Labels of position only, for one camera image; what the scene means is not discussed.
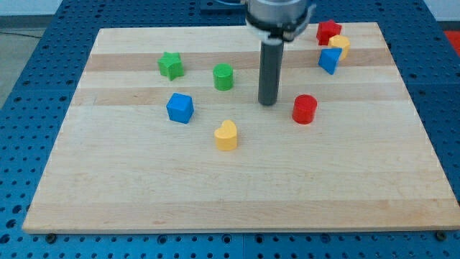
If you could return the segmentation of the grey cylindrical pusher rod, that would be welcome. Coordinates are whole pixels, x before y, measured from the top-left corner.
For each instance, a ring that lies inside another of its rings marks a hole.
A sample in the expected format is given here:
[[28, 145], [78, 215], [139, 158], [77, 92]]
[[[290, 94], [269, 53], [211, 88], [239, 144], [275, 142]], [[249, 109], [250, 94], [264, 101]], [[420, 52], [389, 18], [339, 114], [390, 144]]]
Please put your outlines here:
[[259, 62], [258, 102], [272, 106], [277, 102], [284, 42], [277, 45], [261, 44]]

